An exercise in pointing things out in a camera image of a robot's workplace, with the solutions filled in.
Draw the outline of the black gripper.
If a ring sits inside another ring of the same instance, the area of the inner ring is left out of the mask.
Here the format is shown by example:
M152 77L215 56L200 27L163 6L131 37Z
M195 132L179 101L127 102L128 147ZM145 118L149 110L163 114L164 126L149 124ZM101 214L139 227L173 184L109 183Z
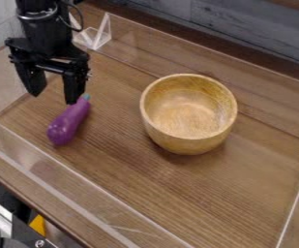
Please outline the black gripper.
M9 60L27 93L37 97L47 86L44 71L63 75L64 102L73 105L84 93L89 55L72 43L52 51L36 50L25 38L8 38Z

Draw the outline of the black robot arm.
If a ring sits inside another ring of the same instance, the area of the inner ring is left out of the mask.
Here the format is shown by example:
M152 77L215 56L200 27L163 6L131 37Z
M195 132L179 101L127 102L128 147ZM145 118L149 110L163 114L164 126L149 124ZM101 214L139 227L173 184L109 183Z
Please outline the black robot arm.
M37 96L47 86L45 72L55 73L63 77L64 102L72 105L85 90L89 54L72 43L72 32L83 27L71 26L68 8L80 14L68 0L16 0L24 36L4 44L27 92Z

